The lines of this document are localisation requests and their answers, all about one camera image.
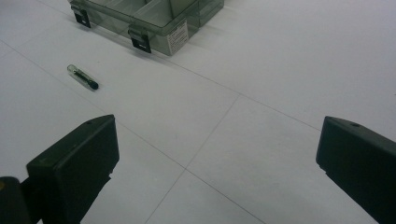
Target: box latch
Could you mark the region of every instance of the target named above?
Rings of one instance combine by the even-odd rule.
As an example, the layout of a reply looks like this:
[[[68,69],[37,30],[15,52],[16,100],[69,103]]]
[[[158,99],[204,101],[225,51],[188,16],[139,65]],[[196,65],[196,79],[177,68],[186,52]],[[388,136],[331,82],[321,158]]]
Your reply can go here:
[[[137,32],[131,28],[128,30],[128,34],[131,36],[132,44],[135,48],[141,49],[147,53],[151,53],[148,35]]]
[[[88,18],[87,11],[81,9],[79,6],[72,4],[72,10],[74,11],[76,21],[84,26],[91,28],[90,19]]]

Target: tile grout line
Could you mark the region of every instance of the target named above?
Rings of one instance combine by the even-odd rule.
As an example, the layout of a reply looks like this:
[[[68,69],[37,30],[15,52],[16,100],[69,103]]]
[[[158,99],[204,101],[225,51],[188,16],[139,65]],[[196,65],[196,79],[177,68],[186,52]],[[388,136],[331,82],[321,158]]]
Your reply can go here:
[[[175,184],[177,183],[177,181],[183,176],[183,174],[186,172],[186,168],[184,168],[183,172],[181,172],[181,174],[177,177],[177,180],[175,181],[175,183],[172,185],[172,187],[165,193],[165,195],[163,196],[163,198],[161,199],[161,201],[157,204],[157,206],[155,207],[154,211],[152,211],[151,215],[149,215],[148,219],[145,221],[145,224],[147,224],[149,222],[149,220],[151,219],[151,217],[154,215],[154,213],[157,211],[157,209],[160,207],[160,205],[163,203],[163,200],[165,200],[166,196],[169,194],[169,192],[173,189],[173,187],[175,186]]]
[[[61,11],[61,10],[55,8],[55,7],[50,6],[50,5],[48,5],[47,3],[45,3],[45,2],[41,2],[40,0],[36,0],[36,1],[37,1],[38,3],[40,3],[40,4],[44,5],[44,6],[46,6],[46,7],[50,7],[50,8],[52,8],[52,9],[55,10],[55,11],[61,12],[61,13],[63,13],[64,15],[69,16],[68,14],[64,13],[63,11]]]
[[[225,89],[227,89],[227,90],[237,92],[237,93],[239,93],[240,95],[242,95],[242,96],[248,98],[249,100],[254,101],[254,102],[256,102],[256,103],[258,103],[258,104],[260,104],[260,105],[263,105],[263,106],[265,106],[265,107],[268,107],[268,108],[274,110],[275,112],[280,113],[280,114],[282,114],[282,115],[284,115],[284,116],[286,116],[286,117],[288,117],[288,118],[290,118],[290,119],[294,119],[294,120],[296,120],[296,121],[298,121],[298,122],[300,122],[300,123],[302,123],[302,124],[304,124],[304,125],[306,125],[306,126],[308,126],[308,127],[310,127],[310,128],[313,128],[313,129],[315,129],[315,130],[317,130],[317,131],[320,131],[320,129],[318,129],[318,128],[316,128],[316,127],[314,127],[314,126],[312,126],[312,125],[310,125],[310,124],[308,124],[308,123],[306,123],[306,122],[304,122],[304,121],[302,121],[302,120],[299,120],[299,119],[297,119],[297,118],[295,118],[295,117],[293,117],[293,116],[291,116],[291,115],[288,115],[288,114],[286,114],[286,113],[284,113],[284,112],[282,112],[282,111],[280,111],[280,110],[278,110],[278,109],[275,109],[275,108],[273,108],[273,107],[271,107],[271,106],[269,106],[269,105],[266,105],[265,103],[262,103],[262,102],[260,102],[260,101],[257,101],[257,100],[255,100],[255,99],[253,99],[252,97],[246,96],[244,93],[242,93],[242,92],[240,92],[240,91],[233,90],[233,89],[231,89],[231,88],[229,88],[229,87],[227,87],[227,86],[225,86],[225,85],[222,85],[222,84],[218,83],[218,82],[215,81],[215,80],[212,80],[212,79],[210,79],[210,78],[208,78],[208,77],[204,77],[203,75],[201,75],[201,74],[199,74],[199,73],[196,73],[196,72],[194,72],[194,71],[192,71],[192,70],[190,70],[190,69],[188,69],[188,68],[186,68],[186,67],[183,67],[183,66],[181,66],[181,65],[179,65],[179,64],[176,64],[176,63],[173,63],[173,62],[171,62],[171,61],[168,61],[168,60],[165,59],[165,58],[161,58],[161,59],[164,59],[164,60],[166,60],[166,61],[169,62],[169,63],[172,63],[172,64],[174,64],[174,65],[176,65],[176,66],[178,66],[178,67],[181,67],[181,68],[183,68],[183,69],[185,69],[185,70],[187,70],[187,71],[189,71],[189,72],[192,72],[192,73],[194,73],[195,75],[197,75],[197,76],[199,76],[199,77],[202,77],[202,78],[204,78],[204,79],[206,79],[206,80],[209,80],[209,81],[211,81],[211,82],[214,82],[214,83],[220,85],[221,87],[223,87],[223,88],[225,88]]]
[[[229,113],[229,111],[233,108],[233,105],[235,105],[236,101],[238,101],[240,97],[240,94],[237,95],[237,97],[235,98],[235,100],[233,101],[233,103],[231,104],[231,106],[227,109],[227,111],[224,113],[223,117],[220,119],[220,121],[218,122],[218,124],[213,128],[212,132],[210,132],[210,135],[206,138],[206,140],[202,143],[202,145],[200,146],[200,148],[198,149],[198,151],[195,153],[195,155],[192,157],[192,159],[189,161],[189,163],[186,165],[186,167],[183,167],[184,170],[181,173],[181,175],[177,178],[177,180],[175,181],[175,183],[172,185],[172,187],[166,192],[166,194],[163,196],[163,198],[161,199],[161,201],[157,204],[157,207],[154,209],[154,211],[151,213],[151,215],[148,217],[148,219],[146,220],[145,224],[147,224],[149,222],[149,220],[151,219],[151,217],[154,215],[154,213],[157,211],[157,209],[161,206],[161,204],[163,203],[163,201],[165,200],[166,196],[169,194],[169,192],[173,189],[173,187],[175,186],[175,184],[177,183],[177,181],[183,176],[183,174],[187,171],[190,173],[189,170],[187,170],[187,167],[190,165],[190,163],[194,160],[194,158],[197,156],[197,154],[201,151],[201,149],[204,147],[204,145],[206,144],[207,140],[210,138],[210,136],[212,135],[212,133],[219,127],[219,125],[222,123],[222,121],[224,120],[224,118],[227,116],[227,114]]]
[[[49,29],[51,29],[52,27],[58,25],[58,24],[61,23],[61,22],[62,22],[62,20],[59,20],[59,21],[55,22],[55,24],[53,24],[53,25],[51,25],[50,27],[44,29],[44,30],[43,30],[42,32],[40,32],[39,34],[33,35],[33,36],[30,37],[26,42],[23,42],[23,43],[19,44],[19,45],[16,46],[15,48],[11,47],[11,46],[10,46],[9,44],[7,44],[7,43],[6,43],[6,44],[7,44],[10,48],[12,48],[12,49],[14,49],[16,52],[18,52],[20,55],[22,55],[22,54],[17,50],[17,48],[19,48],[19,47],[21,47],[21,46],[23,46],[23,45],[26,45],[26,44],[30,43],[31,41],[34,41],[35,38],[39,37],[41,34],[43,34],[44,32],[48,31]]]
[[[17,51],[15,49],[15,52],[17,52],[18,54],[20,54],[24,59],[28,60],[30,63],[33,63],[35,66],[39,67],[41,70],[43,70],[47,75],[55,78],[58,82],[60,82],[62,85],[64,85],[67,89],[69,89],[71,92],[75,93],[77,96],[79,96],[80,98],[82,98],[84,101],[88,102],[90,105],[93,105],[95,108],[99,109],[100,111],[104,112],[105,114],[107,113],[104,109],[102,109],[101,107],[99,107],[98,105],[94,104],[93,102],[91,102],[90,100],[88,100],[87,98],[85,98],[83,95],[79,94],[78,92],[74,91],[73,89],[71,89],[69,86],[67,86],[65,83],[63,83],[59,78],[53,76],[50,72],[48,72],[47,70],[45,70],[44,68],[42,68],[40,65],[36,64],[35,62],[33,62],[32,60],[30,60],[29,58],[25,57],[23,54],[21,54],[19,51]],[[155,147],[154,145],[152,145],[148,140],[146,140],[145,138],[143,138],[142,136],[140,136],[139,134],[137,134],[136,132],[132,131],[130,128],[126,127],[125,124],[121,123],[120,120],[117,119],[117,122],[124,127],[125,129],[127,129],[129,132],[133,133],[134,135],[136,135],[138,138],[140,138],[141,140],[143,140],[146,144],[148,144],[149,146],[155,148],[157,151],[159,151],[160,153],[162,153],[166,158],[168,158],[169,160],[175,162],[176,164],[178,164],[179,166],[181,166],[182,168],[185,169],[184,166],[182,166],[180,163],[178,163],[177,161],[175,161],[174,159],[172,159],[171,157],[169,157],[168,155],[166,155],[164,152],[162,152],[161,150],[159,150],[157,147]]]
[[[241,206],[239,203],[236,203],[234,200],[232,200],[231,198],[229,198],[227,195],[225,195],[224,193],[222,193],[221,191],[219,191],[218,189],[214,188],[213,186],[211,186],[210,184],[208,184],[206,181],[204,181],[201,177],[199,177],[198,175],[196,175],[195,173],[191,172],[189,169],[186,168],[186,171],[189,172],[190,174],[194,175],[195,177],[197,177],[198,179],[200,179],[202,182],[206,183],[210,188],[212,188],[213,190],[215,190],[217,193],[221,194],[222,196],[224,196],[226,199],[230,200],[230,202],[234,203],[236,206],[238,206],[239,208],[241,208],[242,210],[244,210],[245,212],[247,212],[248,214],[250,214],[251,216],[255,217],[257,220],[259,220],[262,224],[267,224],[266,222],[262,221],[261,219],[259,219],[258,217],[254,216],[252,213],[250,213],[246,208],[244,208],[243,206]]]
[[[213,128],[213,130],[210,132],[209,136],[206,138],[206,140],[201,144],[201,146],[199,147],[199,149],[197,150],[197,152],[194,154],[194,156],[191,158],[191,160],[189,161],[189,163],[187,163],[186,165],[186,169],[187,167],[189,167],[190,163],[192,163],[192,161],[195,159],[195,157],[198,155],[198,153],[202,150],[202,148],[204,147],[204,145],[206,145],[206,142],[209,140],[209,138],[212,136],[212,134],[215,132],[215,130],[220,126],[220,124],[223,122],[223,120],[225,119],[225,117],[228,115],[228,113],[230,112],[230,110],[233,108],[233,106],[235,105],[236,101],[238,101],[238,99],[240,98],[241,94],[239,93],[238,96],[235,98],[235,100],[233,101],[233,103],[231,104],[231,106],[228,108],[228,110],[224,113],[223,117],[220,119],[220,121],[216,124],[216,126]]]

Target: plastic storage box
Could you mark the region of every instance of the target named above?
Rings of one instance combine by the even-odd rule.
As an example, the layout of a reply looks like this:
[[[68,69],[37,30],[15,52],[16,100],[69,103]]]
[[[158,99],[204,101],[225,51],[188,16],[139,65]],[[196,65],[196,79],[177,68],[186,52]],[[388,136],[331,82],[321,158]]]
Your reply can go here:
[[[72,0],[77,22],[131,38],[134,47],[173,55],[224,6],[224,0]]]

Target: white floor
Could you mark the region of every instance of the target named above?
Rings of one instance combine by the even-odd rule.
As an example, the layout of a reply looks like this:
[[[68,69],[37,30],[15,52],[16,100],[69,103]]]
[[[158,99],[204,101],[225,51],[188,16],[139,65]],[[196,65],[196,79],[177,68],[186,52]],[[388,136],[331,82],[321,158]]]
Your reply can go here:
[[[325,116],[396,140],[396,2],[225,5],[166,57],[66,0],[0,0],[0,176],[114,114],[120,162],[82,223],[375,223],[315,156]]]

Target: white tile floor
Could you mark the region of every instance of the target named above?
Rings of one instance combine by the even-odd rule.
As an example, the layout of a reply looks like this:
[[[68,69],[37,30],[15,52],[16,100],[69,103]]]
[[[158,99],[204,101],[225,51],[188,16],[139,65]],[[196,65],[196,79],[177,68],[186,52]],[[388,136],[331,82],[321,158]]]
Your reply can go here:
[[[225,4],[165,57],[66,0],[0,0],[0,175],[114,114],[120,162],[82,223],[375,223],[315,155],[326,115],[396,140],[396,3]]]

